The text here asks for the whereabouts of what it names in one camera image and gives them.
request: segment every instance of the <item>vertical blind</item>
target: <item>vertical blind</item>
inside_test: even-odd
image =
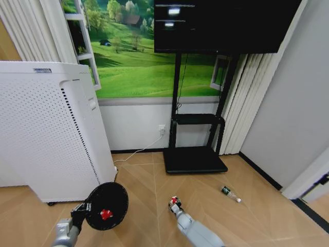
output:
[[[1,0],[1,19],[23,61],[77,63],[56,0]]]

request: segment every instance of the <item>black circular paddle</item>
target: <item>black circular paddle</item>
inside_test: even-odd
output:
[[[85,202],[91,204],[91,211],[86,215],[88,224],[100,231],[118,225],[128,210],[127,191],[115,182],[99,185]]]

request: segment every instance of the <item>green bottle label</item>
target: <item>green bottle label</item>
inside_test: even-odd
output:
[[[229,189],[229,188],[227,188],[226,186],[224,186],[223,188],[222,188],[222,192],[224,193],[224,194],[226,194],[226,195],[228,195],[228,193],[230,192],[231,190]]]

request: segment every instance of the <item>skirting board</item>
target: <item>skirting board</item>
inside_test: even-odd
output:
[[[258,165],[256,165],[251,159],[249,159],[243,152],[239,152],[239,156],[244,159],[256,172],[258,172],[263,178],[265,178],[275,189],[280,190],[282,186],[275,181],[270,175],[263,171]]]
[[[111,150],[111,153],[134,153],[140,149],[126,149],[126,150]],[[150,152],[163,152],[164,148],[149,148],[144,149],[143,151],[140,151],[139,153],[150,153]]]
[[[296,206],[298,206],[304,213],[306,213],[312,220],[315,221],[322,229],[329,234],[329,223],[313,211],[306,203],[300,199],[291,200]]]

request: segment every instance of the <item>white air purifier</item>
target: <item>white air purifier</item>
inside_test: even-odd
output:
[[[43,202],[81,201],[113,165],[86,65],[0,62],[0,163]]]

